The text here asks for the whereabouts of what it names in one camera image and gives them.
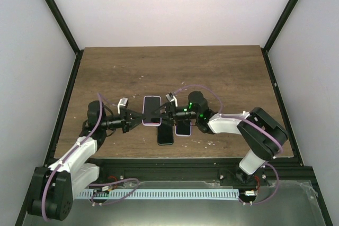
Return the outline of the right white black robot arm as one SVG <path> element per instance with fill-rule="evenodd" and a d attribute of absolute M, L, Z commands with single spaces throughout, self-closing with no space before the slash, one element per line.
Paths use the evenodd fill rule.
<path fill-rule="evenodd" d="M 152 121 L 159 119 L 171 126 L 181 121 L 195 120 L 195 125 L 203 133 L 230 133 L 243 137 L 249 151 L 235 172 L 235 178 L 241 185 L 248 185 L 259 168 L 283 152 L 282 146 L 288 139 L 287 131 L 260 107 L 249 112 L 223 114 L 208 106 L 201 91 L 192 91 L 186 106 L 178 105 L 174 93 L 167 94 L 166 98 L 166 103 L 152 104 L 143 111 L 146 117 Z"/>

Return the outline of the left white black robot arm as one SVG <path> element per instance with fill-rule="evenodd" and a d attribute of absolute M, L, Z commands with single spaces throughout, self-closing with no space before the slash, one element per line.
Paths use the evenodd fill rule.
<path fill-rule="evenodd" d="M 49 166 L 34 170 L 28 194 L 27 213 L 50 219 L 64 220 L 74 199 L 91 183 L 104 185 L 108 172 L 88 162 L 107 138 L 107 131 L 129 132 L 140 125 L 145 115 L 127 108 L 127 98 L 118 105 L 118 115 L 106 115 L 102 100 L 88 105 L 87 119 L 74 145 Z"/>

